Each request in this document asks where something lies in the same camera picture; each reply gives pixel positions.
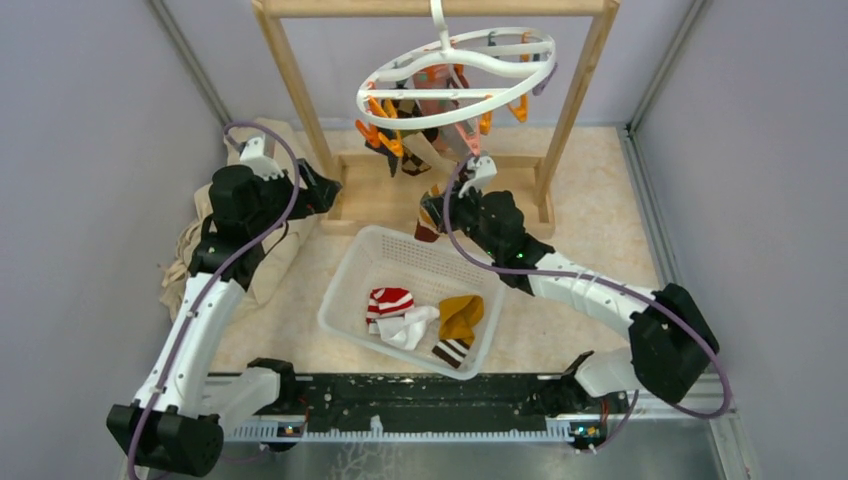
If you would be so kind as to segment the beige striped ribbed sock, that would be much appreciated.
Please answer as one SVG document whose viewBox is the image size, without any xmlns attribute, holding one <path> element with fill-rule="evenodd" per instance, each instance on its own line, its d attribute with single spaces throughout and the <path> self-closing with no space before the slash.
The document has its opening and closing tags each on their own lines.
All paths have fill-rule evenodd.
<svg viewBox="0 0 848 480">
<path fill-rule="evenodd" d="M 438 184 L 432 185 L 422 194 L 413 234 L 416 240 L 434 243 L 446 235 L 442 219 L 443 203 L 444 192 Z"/>
</svg>

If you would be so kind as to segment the mustard yellow sock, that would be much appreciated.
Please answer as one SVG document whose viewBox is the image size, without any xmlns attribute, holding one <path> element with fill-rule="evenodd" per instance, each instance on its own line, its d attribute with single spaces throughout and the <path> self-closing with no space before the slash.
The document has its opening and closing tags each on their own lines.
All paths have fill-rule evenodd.
<svg viewBox="0 0 848 480">
<path fill-rule="evenodd" d="M 450 297 L 442 300 L 438 309 L 438 338 L 441 341 L 455 340 L 470 347 L 476 337 L 474 328 L 485 313 L 483 298 L 479 295 Z"/>
</svg>

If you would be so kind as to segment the red white striped sock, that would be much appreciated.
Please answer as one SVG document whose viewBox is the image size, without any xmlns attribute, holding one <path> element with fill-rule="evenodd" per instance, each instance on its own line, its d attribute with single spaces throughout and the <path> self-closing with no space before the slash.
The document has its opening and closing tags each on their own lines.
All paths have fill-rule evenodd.
<svg viewBox="0 0 848 480">
<path fill-rule="evenodd" d="M 399 287 L 375 288 L 368 297 L 366 324 L 375 324 L 379 318 L 401 315 L 414 306 L 414 297 L 407 289 Z"/>
</svg>

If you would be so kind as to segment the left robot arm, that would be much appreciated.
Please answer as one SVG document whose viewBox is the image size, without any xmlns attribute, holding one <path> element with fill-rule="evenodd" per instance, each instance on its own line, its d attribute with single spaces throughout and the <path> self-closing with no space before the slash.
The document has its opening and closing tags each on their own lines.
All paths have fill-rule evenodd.
<svg viewBox="0 0 848 480">
<path fill-rule="evenodd" d="M 139 467 L 203 477 L 217 464 L 224 438 L 265 407 L 292 411 L 300 388 L 291 363 L 257 358 L 232 383 L 207 393 L 221 337 L 265 259 L 263 240 L 291 220 L 328 212 L 342 185 L 296 158 L 288 173 L 240 163 L 217 170 L 208 189 L 212 212 L 188 269 L 183 303 L 152 371 L 106 425 Z"/>
</svg>

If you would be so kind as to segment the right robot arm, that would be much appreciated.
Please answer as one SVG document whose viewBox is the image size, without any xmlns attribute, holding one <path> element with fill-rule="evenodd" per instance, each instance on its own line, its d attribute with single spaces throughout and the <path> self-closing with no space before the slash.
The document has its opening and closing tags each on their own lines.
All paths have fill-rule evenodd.
<svg viewBox="0 0 848 480">
<path fill-rule="evenodd" d="M 509 287 L 566 304 L 627 340 L 625 348 L 584 353 L 567 369 L 563 398 L 576 412 L 626 390 L 677 404 L 720 351 L 685 288 L 627 286 L 580 266 L 526 230 L 508 191 L 440 194 L 421 207 L 439 232 L 459 232 L 476 244 L 490 259 L 486 269 Z"/>
</svg>

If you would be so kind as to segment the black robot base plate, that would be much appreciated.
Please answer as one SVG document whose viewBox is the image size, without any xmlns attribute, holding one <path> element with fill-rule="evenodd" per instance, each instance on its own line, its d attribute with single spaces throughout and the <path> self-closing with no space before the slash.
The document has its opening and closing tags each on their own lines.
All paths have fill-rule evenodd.
<svg viewBox="0 0 848 480">
<path fill-rule="evenodd" d="M 626 395 L 591 398 L 570 372 L 484 373 L 469 380 L 433 374 L 289 372 L 281 399 L 261 415 L 300 416 L 309 433 L 353 433 L 378 418 L 387 433 L 539 433 L 560 415 L 591 421 L 625 412 Z"/>
</svg>

